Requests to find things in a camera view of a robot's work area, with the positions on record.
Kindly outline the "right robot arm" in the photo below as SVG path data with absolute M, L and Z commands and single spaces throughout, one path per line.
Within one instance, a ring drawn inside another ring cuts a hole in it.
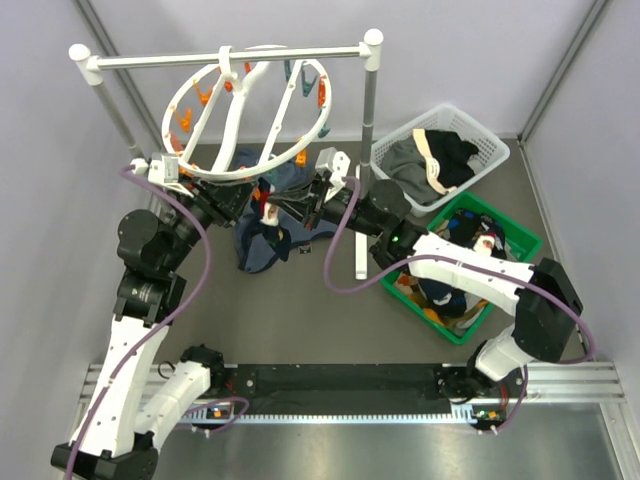
M 383 274 L 407 269 L 421 280 L 435 280 L 474 294 L 513 316 L 513 324 L 481 344 L 462 374 L 440 384 L 456 397 L 487 396 L 504 378 L 533 361 L 563 364 L 572 332 L 580 327 L 582 303 L 564 268 L 544 258 L 537 265 L 511 262 L 455 245 L 408 218 L 410 206 L 400 187 L 378 181 L 366 195 L 348 176 L 329 193 L 317 176 L 299 190 L 273 192 L 262 200 L 266 213 L 281 208 L 305 226 L 321 220 L 375 238 L 369 251 Z

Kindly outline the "white round clip hanger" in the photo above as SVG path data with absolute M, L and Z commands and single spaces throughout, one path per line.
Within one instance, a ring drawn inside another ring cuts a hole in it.
M 329 75 L 319 60 L 295 54 L 290 58 L 292 64 L 286 78 L 286 86 L 258 160 L 250 167 L 236 170 L 231 168 L 240 126 L 252 90 L 274 61 L 287 59 L 285 50 L 275 46 L 256 47 L 248 53 L 256 53 L 258 57 L 251 60 L 246 52 L 235 52 L 230 46 L 221 47 L 217 60 L 191 75 L 170 100 L 162 118 L 161 133 L 164 153 L 175 154 L 178 157 L 180 175 L 189 175 L 212 183 L 256 177 L 296 157 L 298 152 L 321 137 L 332 107 Z M 313 85 L 318 90 L 318 118 L 292 147 L 275 154 L 273 147 L 283 130 L 293 95 L 306 79 L 307 68 L 313 69 L 317 74 L 317 80 Z M 231 100 L 220 148 L 211 167 L 203 169 L 194 165 L 191 158 L 224 92 L 231 95 Z

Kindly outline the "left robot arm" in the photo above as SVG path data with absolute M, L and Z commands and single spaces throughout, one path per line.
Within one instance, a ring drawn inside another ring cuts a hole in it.
M 147 403 L 141 401 L 156 353 L 188 303 L 177 273 L 210 225 L 228 228 L 244 213 L 250 184 L 190 183 L 189 197 L 162 219 L 150 210 L 126 214 L 118 226 L 117 255 L 125 270 L 117 289 L 107 355 L 81 425 L 54 448 L 52 466 L 68 479 L 150 479 L 162 445 L 196 401 L 221 406 L 231 417 L 239 398 L 220 352 L 187 348 Z

